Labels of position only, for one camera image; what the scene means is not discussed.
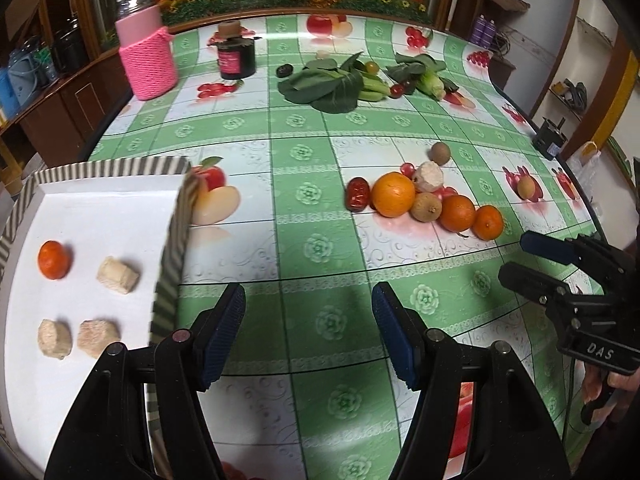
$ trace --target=orange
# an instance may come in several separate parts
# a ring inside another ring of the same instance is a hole
[[[381,176],[371,189],[373,207],[388,218],[395,218],[409,211],[414,198],[414,183],[397,171]]]
[[[60,242],[44,242],[38,252],[38,268],[45,278],[64,278],[71,267],[71,256]]]
[[[473,225],[474,234],[488,242],[495,240],[502,234],[504,229],[504,219],[502,213],[492,205],[483,205],[476,211],[476,221]]]
[[[466,196],[447,196],[442,201],[440,225],[448,231],[459,233],[466,231],[476,219],[476,206]]]

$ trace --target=blue container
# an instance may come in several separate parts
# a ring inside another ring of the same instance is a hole
[[[20,111],[20,103],[15,96],[14,87],[9,81],[9,73],[5,68],[0,68],[0,103],[7,120],[14,118]]]

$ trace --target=red date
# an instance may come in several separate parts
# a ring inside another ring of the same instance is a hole
[[[364,211],[369,205],[369,184],[361,176],[352,178],[347,184],[344,205],[352,213]]]

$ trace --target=cable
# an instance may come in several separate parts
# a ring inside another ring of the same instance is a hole
[[[569,364],[569,400],[566,404],[566,410],[564,412],[564,424],[562,425],[562,447],[566,451],[566,430],[569,427],[569,417],[571,416],[571,405],[574,400],[574,378],[575,378],[575,358],[571,358],[571,364]]]

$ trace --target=table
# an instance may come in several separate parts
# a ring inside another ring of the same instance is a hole
[[[562,431],[569,361],[555,350],[542,307],[503,289],[497,273],[514,260],[567,281],[574,292],[601,291],[575,267],[525,254],[518,244],[526,229],[557,238],[593,233],[575,188],[556,161],[530,145],[532,127],[495,91],[487,70],[466,60],[478,47],[452,36],[436,32],[427,53],[447,63],[444,75],[460,86],[463,104],[416,92],[360,101],[353,112],[331,115],[286,102],[276,67],[299,70],[318,50],[338,63],[363,51],[363,61],[370,57],[381,67],[394,63],[394,51],[417,54],[407,47],[406,24],[348,16],[348,37],[316,38],[307,19],[243,20],[263,38],[256,43],[257,73],[237,92],[209,99],[198,99],[197,87],[220,81],[216,49],[207,47],[217,25],[178,35],[177,87],[151,102],[133,98],[90,157],[184,155],[199,164],[219,156],[227,185],[239,191],[239,207],[228,218],[191,228],[175,319],[190,326],[215,304],[224,283],[246,288],[247,312],[225,374],[200,396],[221,459],[247,478],[388,478],[417,395],[396,379],[378,335],[370,310],[378,281],[388,281],[428,326],[460,342],[508,341]],[[452,151],[443,168],[446,186],[502,212],[505,230],[495,242],[409,215],[345,210],[351,178],[372,184],[404,162],[418,166],[437,140]],[[521,200],[508,183],[525,172],[540,184],[537,203]],[[152,340],[173,328],[171,317],[158,319]],[[570,457],[589,436],[579,421],[580,372]],[[157,423],[157,413],[150,418]],[[449,472],[460,463],[452,459]]]

